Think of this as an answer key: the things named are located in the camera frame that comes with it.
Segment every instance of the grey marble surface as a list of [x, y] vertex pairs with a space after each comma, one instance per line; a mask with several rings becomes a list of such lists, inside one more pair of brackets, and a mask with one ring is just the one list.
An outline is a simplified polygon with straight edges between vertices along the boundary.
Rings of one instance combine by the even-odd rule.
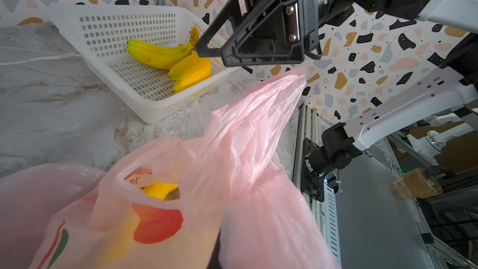
[[[155, 138], [201, 137], [213, 110], [257, 82], [236, 70], [216, 89], [149, 125], [93, 74], [53, 24], [0, 29], [0, 178], [43, 163], [107, 171]], [[288, 172], [297, 120], [295, 112], [277, 148]]]

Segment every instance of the screw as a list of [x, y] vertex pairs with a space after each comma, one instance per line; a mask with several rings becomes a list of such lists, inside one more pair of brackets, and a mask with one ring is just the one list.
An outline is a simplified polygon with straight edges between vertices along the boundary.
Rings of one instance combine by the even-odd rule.
[[286, 15], [292, 15], [292, 13], [296, 10], [296, 8], [293, 5], [289, 5], [288, 7], [285, 8], [285, 14]]
[[289, 35], [289, 42], [294, 43], [297, 39], [297, 35], [295, 33], [292, 33]]

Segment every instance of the green printed stripe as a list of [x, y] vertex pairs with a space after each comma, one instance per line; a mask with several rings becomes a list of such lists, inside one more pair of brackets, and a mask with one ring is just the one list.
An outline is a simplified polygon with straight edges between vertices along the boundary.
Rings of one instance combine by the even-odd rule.
[[48, 267], [46, 267], [46, 269], [50, 268], [53, 265], [53, 263], [57, 260], [57, 258], [63, 252], [64, 247], [66, 246], [67, 242], [68, 242], [68, 231], [66, 229], [63, 229], [61, 231], [60, 242], [58, 243], [57, 249], [55, 250], [54, 254], [52, 255], [52, 258], [50, 260], [50, 264], [48, 264]]

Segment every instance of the red printed stripe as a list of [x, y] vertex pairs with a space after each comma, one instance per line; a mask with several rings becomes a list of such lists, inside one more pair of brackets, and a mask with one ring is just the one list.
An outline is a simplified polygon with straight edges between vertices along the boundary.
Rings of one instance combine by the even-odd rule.
[[55, 248], [55, 246], [57, 246], [58, 238], [60, 237], [60, 229], [63, 227], [64, 224], [65, 224], [65, 222], [63, 220], [63, 223], [58, 227], [57, 235], [55, 236], [55, 239], [53, 240], [53, 243], [52, 243], [50, 249], [48, 250], [46, 255], [43, 257], [42, 262], [38, 265], [38, 267], [36, 269], [40, 269], [45, 264], [46, 260], [48, 260], [50, 255], [53, 253], [53, 249]]

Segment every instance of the banana bunch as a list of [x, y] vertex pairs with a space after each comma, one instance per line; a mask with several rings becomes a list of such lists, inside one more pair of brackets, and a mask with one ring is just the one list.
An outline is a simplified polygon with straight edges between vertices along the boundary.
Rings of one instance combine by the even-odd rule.
[[176, 80], [174, 93], [179, 93], [211, 77], [211, 59], [201, 58], [197, 52], [174, 65], [168, 73], [171, 80]]
[[186, 45], [168, 48], [131, 39], [128, 41], [128, 52], [140, 63], [145, 63], [156, 69], [171, 69], [176, 63], [191, 55], [198, 40], [199, 28], [194, 26]]

